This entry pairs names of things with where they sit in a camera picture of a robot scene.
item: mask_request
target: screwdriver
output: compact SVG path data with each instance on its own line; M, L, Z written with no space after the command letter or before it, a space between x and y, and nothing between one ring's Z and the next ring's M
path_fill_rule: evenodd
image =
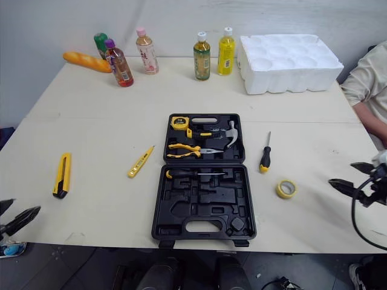
M196 177L198 175L223 175L223 173L199 173L197 170L170 169L165 173L167 178Z
M272 132L270 131L267 136L267 145L264 148L264 154L261 158L261 162L259 163L259 171L261 173L265 173L268 171L268 168L270 167L270 151L272 150L269 146L270 143L270 136L272 135Z

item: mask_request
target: bottle cap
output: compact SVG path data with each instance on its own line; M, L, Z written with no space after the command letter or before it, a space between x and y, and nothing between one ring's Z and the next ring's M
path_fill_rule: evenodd
M114 40L112 40L111 38L105 40L105 45L107 48L115 48Z
M231 36L231 35L232 35L232 28L224 27L224 36Z
M199 31L198 33L198 41L206 41L207 33L204 31Z
M137 32L137 35L140 37L143 37L146 35L146 31L144 27L137 27L136 32Z
M108 39L108 36L105 33L97 33L94 35L94 41L97 45L97 48L99 50L102 50L103 52L106 51L106 46L104 41Z

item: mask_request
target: plastic bottle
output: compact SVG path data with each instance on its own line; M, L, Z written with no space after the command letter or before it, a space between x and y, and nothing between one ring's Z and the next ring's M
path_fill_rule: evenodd
M145 28L143 27L138 27L136 32L138 38L135 43L137 44L138 51L143 59L145 72L147 74L158 73L157 59L152 39L146 35Z
M235 41L232 38L232 28L224 29L224 36L219 40L218 74L228 75L232 72L234 63Z
M105 40L105 45L107 48L105 57L110 64L117 83L119 83L120 86L133 85L134 79L122 50L115 47L114 41L110 38Z
M193 46L195 62L195 77L198 80L207 80L210 77L210 45L206 42L207 33L198 33L198 42Z
M106 59L105 58L105 53L106 53L105 40L107 39L108 39L108 36L105 33L97 33L96 35L94 35L94 42L96 43L98 52L103 59Z

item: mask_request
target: sleeve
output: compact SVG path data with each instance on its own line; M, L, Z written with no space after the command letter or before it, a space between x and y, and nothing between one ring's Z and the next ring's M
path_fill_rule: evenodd
M351 106L367 102L386 86L387 42L367 53L357 63L341 88Z

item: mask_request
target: table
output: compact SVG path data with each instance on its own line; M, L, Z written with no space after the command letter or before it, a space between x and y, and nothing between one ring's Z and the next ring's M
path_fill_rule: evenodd
M133 87L119 88L109 74L66 64L0 152L2 199L16 198L3 221L41 205L36 219L15 238L27 242L155 248L151 237L160 169L171 113L238 113L246 148L258 235L248 248L231 241L182 240L175 248L291 253L379 253L354 232L350 198L330 178L359 185L366 176L349 163L369 161L376 149L337 83L325 92L246 95L237 69L228 77L193 79L190 58L160 58L147 76L129 58ZM258 162L272 132L272 165ZM134 178L126 172L151 145L155 149ZM70 192L52 197L61 154L73 154ZM292 179L298 193L276 196ZM381 205L360 208L370 228L387 218Z

